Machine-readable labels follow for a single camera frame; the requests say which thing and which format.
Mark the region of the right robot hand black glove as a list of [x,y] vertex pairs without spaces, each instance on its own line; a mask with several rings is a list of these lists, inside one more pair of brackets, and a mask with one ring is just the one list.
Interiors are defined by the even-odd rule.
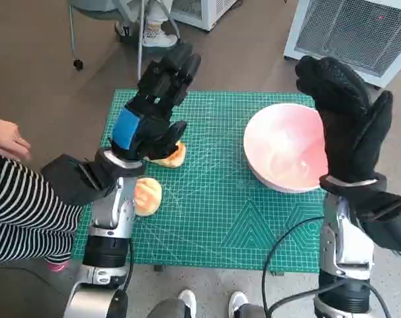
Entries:
[[323,122],[329,176],[348,184],[380,179],[375,166],[392,123],[393,94],[384,90],[371,100],[363,79],[331,57],[303,56],[295,73]]

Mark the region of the left robot hand blue tape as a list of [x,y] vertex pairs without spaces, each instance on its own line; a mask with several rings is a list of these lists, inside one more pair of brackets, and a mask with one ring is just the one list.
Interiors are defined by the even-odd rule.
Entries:
[[137,94],[124,106],[112,130],[111,150],[125,160],[159,160],[177,150],[186,121],[171,122],[173,108],[187,96],[201,64],[193,45],[182,42],[149,63]]

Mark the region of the person's hand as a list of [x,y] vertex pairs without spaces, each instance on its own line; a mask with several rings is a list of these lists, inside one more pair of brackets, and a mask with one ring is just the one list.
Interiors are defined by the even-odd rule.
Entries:
[[27,161],[31,158],[30,148],[16,124],[0,119],[0,156]]

